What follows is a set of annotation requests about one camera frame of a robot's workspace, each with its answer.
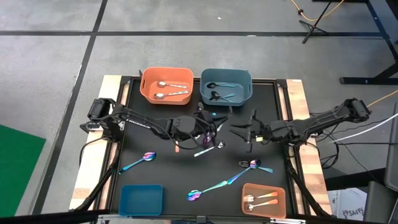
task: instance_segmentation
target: black mat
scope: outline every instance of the black mat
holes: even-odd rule
[[[201,99],[199,83],[195,83],[193,89],[188,105],[152,105],[140,94],[139,82],[134,82],[131,108],[153,118],[191,115]],[[117,175],[111,211],[118,212],[120,192],[124,185],[160,184],[164,188],[163,215],[247,217],[248,215],[241,210],[242,187],[245,183],[254,183],[284,188],[287,214],[291,215],[293,208],[289,199],[289,181],[282,146],[271,143],[266,146],[255,144],[253,153],[248,154],[248,145],[228,131],[231,123],[245,123],[253,108],[257,108],[257,118],[265,124],[278,119],[273,85],[253,85],[253,96],[242,107],[234,108],[234,116],[218,133],[218,139],[225,140],[226,147],[214,149],[198,157],[193,155],[200,151],[199,149],[181,149],[177,154],[171,141],[161,140],[149,130],[127,124],[119,168],[139,160],[147,151],[155,151],[157,157],[151,162],[143,162],[124,174]],[[220,106],[205,105],[205,109],[218,114],[228,111],[227,107]],[[262,166],[272,168],[274,173],[249,170],[233,184],[206,192],[196,202],[186,199],[191,190],[205,190],[238,174],[243,170],[238,162],[252,159],[261,159]]]

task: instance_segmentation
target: orange bin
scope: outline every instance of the orange bin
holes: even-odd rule
[[[166,82],[167,86],[158,87],[158,82]],[[177,88],[169,85],[182,85],[187,88]],[[164,105],[186,105],[192,95],[193,90],[193,72],[187,68],[167,68],[151,67],[147,68],[142,74],[140,92],[153,104]],[[165,96],[163,100],[155,99],[156,93],[176,93],[180,91],[189,91],[187,94]]]
[[[245,196],[253,196],[254,201],[248,202]],[[263,205],[248,209],[248,204],[259,205],[271,202],[269,205]],[[247,215],[257,215],[269,218],[285,218],[286,217],[286,199],[285,190],[280,187],[271,187],[259,184],[244,184],[242,189],[242,211]]]

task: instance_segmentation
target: spoon handle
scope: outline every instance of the spoon handle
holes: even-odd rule
[[[232,102],[231,100],[226,99],[225,97],[221,97],[221,99],[223,99],[223,100],[225,100],[225,101],[228,101],[228,102]]]
[[[224,98],[229,98],[229,97],[234,97],[234,96],[236,96],[235,93],[231,93],[231,94],[228,94],[228,95],[223,96],[223,97],[224,97]]]
[[[228,184],[232,184],[238,177],[242,176],[242,174],[244,174],[246,171],[248,171],[249,169],[251,169],[250,167],[246,168],[244,171],[238,173],[236,176],[232,177],[231,179],[229,179],[227,182]]]
[[[208,151],[210,151],[210,150],[212,150],[212,149],[214,149],[214,148],[215,148],[215,146],[210,147],[210,148],[208,148],[208,149],[205,149],[205,150],[203,150],[203,151],[200,151],[200,152],[198,152],[198,153],[195,153],[193,156],[194,156],[194,157],[200,156],[200,155],[202,155],[203,153],[208,152]]]
[[[189,91],[180,91],[180,92],[175,92],[175,93],[169,93],[166,96],[174,96],[174,95],[181,95],[181,94],[187,94]]]
[[[123,168],[119,171],[119,174],[122,174],[123,172],[129,170],[130,168],[132,168],[133,166],[137,165],[138,163],[140,163],[140,162],[142,162],[142,161],[144,161],[144,158],[138,160],[138,161],[135,162],[135,163],[132,163],[132,164],[130,164],[130,165],[128,165],[128,166],[123,167]]]
[[[209,191],[209,190],[213,190],[213,189],[216,189],[216,188],[219,188],[219,187],[224,187],[224,186],[227,185],[227,184],[228,184],[227,181],[224,180],[224,181],[222,181],[221,183],[219,183],[219,184],[217,184],[217,185],[214,185],[214,186],[210,187],[209,189],[206,189],[206,190],[202,191],[202,193],[205,193],[205,192],[207,192],[207,191]]]
[[[218,84],[218,86],[231,87],[231,88],[235,88],[236,87],[236,85],[232,85],[232,84]]]
[[[278,203],[278,199],[273,199],[273,200],[270,200],[269,202],[264,202],[264,203],[260,203],[258,205],[253,205],[253,208],[257,207],[257,206],[261,206],[261,205],[274,205],[277,203]]]
[[[274,172],[274,170],[271,169],[271,168],[265,168],[265,167],[257,167],[257,168],[260,169],[260,170],[264,170],[264,171],[270,172],[270,173]]]
[[[187,88],[186,86],[181,86],[181,85],[168,85],[168,86],[177,87],[177,88]]]
[[[276,197],[276,196],[278,196],[278,192],[273,192],[273,193],[269,193],[269,194],[266,194],[266,195],[261,195],[261,196],[258,196],[256,198]]]

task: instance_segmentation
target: green mat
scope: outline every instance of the green mat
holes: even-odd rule
[[[15,215],[44,143],[0,125],[0,217]]]

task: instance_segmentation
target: white cable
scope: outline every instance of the white cable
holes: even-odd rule
[[[341,138],[341,139],[337,139],[337,140],[331,141],[331,142],[329,142],[329,143],[333,143],[333,142],[341,141],[341,140],[344,140],[344,139],[349,139],[349,138],[352,138],[352,137],[355,137],[355,136],[359,136],[360,134],[366,133],[366,132],[371,131],[371,130],[373,130],[373,129],[379,127],[379,126],[382,126],[383,124],[387,123],[388,121],[390,121],[392,118],[395,118],[396,116],[398,116],[398,113],[392,115],[392,117],[390,117],[389,119],[387,119],[387,120],[381,122],[380,124],[377,124],[377,125],[375,125],[375,126],[369,128],[369,129],[367,129],[367,130],[365,130],[365,131],[362,131],[362,132],[360,132],[360,133],[356,133],[356,134],[353,134],[353,135],[350,135],[350,136],[347,136],[347,137],[343,137],[343,138]]]

